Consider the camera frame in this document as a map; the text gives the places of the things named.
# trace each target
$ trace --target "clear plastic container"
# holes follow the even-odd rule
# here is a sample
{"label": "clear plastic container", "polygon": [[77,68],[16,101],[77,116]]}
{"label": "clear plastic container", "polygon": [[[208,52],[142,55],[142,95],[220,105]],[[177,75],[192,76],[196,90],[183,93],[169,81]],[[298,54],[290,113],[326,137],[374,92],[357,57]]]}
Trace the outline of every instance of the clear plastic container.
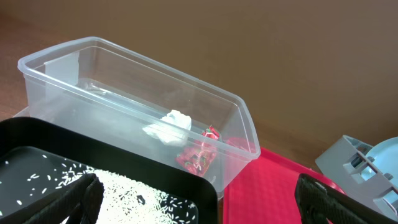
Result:
{"label": "clear plastic container", "polygon": [[[59,44],[20,59],[18,68],[31,116],[185,171],[176,157],[195,149],[193,160],[203,159],[208,168],[203,177],[220,194],[260,155],[240,97],[107,40]],[[189,115],[191,130],[162,121],[170,110]],[[183,144],[150,137],[142,129],[151,124]],[[202,135],[210,125],[220,132],[218,140]],[[203,158],[211,153],[211,162]],[[190,172],[201,171],[200,163],[195,169]]]}

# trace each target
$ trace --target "black plastic frame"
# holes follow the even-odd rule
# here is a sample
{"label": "black plastic frame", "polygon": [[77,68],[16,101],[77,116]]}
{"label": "black plastic frame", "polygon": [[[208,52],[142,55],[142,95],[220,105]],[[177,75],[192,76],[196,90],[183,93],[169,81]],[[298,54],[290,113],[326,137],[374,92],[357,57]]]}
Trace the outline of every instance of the black plastic frame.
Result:
{"label": "black plastic frame", "polygon": [[194,202],[199,223],[216,224],[217,194],[205,179],[35,118],[0,122],[0,157],[33,146],[97,169],[125,175]]}

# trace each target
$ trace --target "wooden floor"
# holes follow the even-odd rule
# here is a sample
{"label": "wooden floor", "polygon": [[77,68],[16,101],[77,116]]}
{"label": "wooden floor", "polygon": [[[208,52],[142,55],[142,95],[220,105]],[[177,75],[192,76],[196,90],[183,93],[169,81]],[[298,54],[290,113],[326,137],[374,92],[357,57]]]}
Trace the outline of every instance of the wooden floor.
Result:
{"label": "wooden floor", "polygon": [[[3,120],[12,117],[27,106],[25,82],[17,68],[18,60],[38,50],[67,41],[69,38],[2,15],[0,15],[0,34],[0,120]],[[320,151],[328,148],[325,143],[306,139],[300,133],[254,122],[260,145],[318,170],[314,160]],[[222,223],[222,202],[219,218]]]}

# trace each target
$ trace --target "gray plastic part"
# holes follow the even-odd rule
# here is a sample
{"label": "gray plastic part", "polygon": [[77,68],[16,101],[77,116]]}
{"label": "gray plastic part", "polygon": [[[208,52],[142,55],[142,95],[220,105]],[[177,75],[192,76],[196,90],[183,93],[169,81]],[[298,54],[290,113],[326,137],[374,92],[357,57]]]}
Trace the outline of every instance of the gray plastic part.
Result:
{"label": "gray plastic part", "polygon": [[[398,200],[389,202],[383,199],[391,191],[398,194],[398,189],[388,178],[369,160],[366,154],[373,146],[349,136],[343,136],[320,157],[315,163],[347,196],[359,203],[398,221]],[[364,180],[361,172],[370,167],[374,175]]]}
{"label": "gray plastic part", "polygon": [[384,176],[387,178],[387,180],[391,180],[393,176],[389,173],[385,173]]}

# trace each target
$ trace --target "brown wall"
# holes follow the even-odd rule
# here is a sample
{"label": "brown wall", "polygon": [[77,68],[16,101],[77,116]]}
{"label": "brown wall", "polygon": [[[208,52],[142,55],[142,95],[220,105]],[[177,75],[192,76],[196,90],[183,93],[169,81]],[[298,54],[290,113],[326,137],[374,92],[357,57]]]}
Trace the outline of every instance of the brown wall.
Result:
{"label": "brown wall", "polygon": [[2,0],[0,12],[103,37],[231,91],[271,130],[262,134],[300,136],[318,154],[342,134],[398,135],[395,0]]}

